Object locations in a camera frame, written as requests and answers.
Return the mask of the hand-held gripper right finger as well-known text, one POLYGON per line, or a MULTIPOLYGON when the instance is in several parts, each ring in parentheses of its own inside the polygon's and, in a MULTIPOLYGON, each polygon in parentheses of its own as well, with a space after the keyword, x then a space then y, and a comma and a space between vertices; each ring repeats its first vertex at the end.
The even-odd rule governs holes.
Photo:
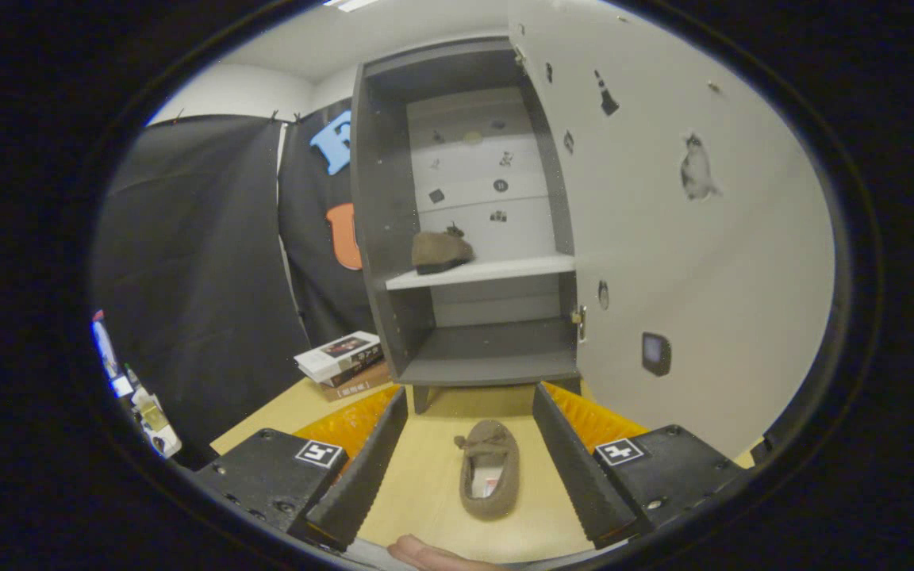
POLYGON ((746 471, 685 427, 643 429, 548 382, 537 384, 532 413, 598 549, 693 515, 746 471))

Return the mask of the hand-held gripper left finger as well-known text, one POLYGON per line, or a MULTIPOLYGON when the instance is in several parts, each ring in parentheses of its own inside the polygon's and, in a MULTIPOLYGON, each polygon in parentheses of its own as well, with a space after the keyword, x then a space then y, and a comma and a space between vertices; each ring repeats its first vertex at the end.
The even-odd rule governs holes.
POLYGON ((393 385, 294 433, 262 427, 194 477, 280 534, 346 550, 408 419, 405 391, 393 385))

